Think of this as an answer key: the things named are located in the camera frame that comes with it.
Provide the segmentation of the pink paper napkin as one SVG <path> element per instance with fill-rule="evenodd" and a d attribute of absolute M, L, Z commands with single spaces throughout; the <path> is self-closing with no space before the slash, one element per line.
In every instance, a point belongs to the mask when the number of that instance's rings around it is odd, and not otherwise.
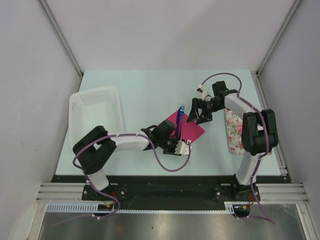
<path fill-rule="evenodd" d="M 167 119 L 174 123 L 175 126 L 178 113 L 179 110 L 176 110 L 169 117 L 167 117 Z M 193 143 L 205 133 L 205 130 L 199 125 L 197 125 L 195 122 L 187 123 L 188 117 L 189 116 L 185 113 L 182 116 L 182 129 L 180 136 L 183 140 L 191 140 L 191 143 Z"/>

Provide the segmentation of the blue metallic fork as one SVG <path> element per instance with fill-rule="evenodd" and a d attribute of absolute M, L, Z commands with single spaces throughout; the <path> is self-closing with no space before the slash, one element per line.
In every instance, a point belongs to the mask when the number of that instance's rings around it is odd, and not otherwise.
<path fill-rule="evenodd" d="M 185 106 L 181 105 L 177 111 L 176 115 L 176 129 L 175 129 L 175 136 L 177 138 L 181 137 L 182 125 L 183 125 L 183 116 L 185 114 Z"/>

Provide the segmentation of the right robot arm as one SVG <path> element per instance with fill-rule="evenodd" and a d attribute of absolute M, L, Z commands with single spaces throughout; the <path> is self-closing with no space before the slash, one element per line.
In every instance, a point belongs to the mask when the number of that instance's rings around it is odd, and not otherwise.
<path fill-rule="evenodd" d="M 213 113 L 230 110 L 242 120 L 241 143 L 244 155 L 235 174 L 236 185 L 230 188 L 231 196 L 242 201 L 249 194 L 247 186 L 255 182 L 262 159 L 278 145 L 278 131 L 275 112 L 271 109 L 258 109 L 239 91 L 228 89 L 224 81 L 212 85 L 213 96 L 199 85 L 197 91 L 201 98 L 193 98 L 191 110 L 186 120 L 197 125 L 213 120 Z"/>

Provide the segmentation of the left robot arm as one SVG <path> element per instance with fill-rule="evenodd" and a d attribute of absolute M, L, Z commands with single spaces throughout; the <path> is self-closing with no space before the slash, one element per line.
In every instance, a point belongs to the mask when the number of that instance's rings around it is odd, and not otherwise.
<path fill-rule="evenodd" d="M 122 151 L 155 151 L 181 156 L 190 154 L 189 142 L 175 135 L 176 126 L 166 119 L 159 125 L 142 128 L 136 133 L 109 133 L 102 125 L 93 128 L 72 148 L 74 161 L 93 185 L 93 194 L 100 200 L 110 196 L 111 188 L 103 170 L 112 154 Z"/>

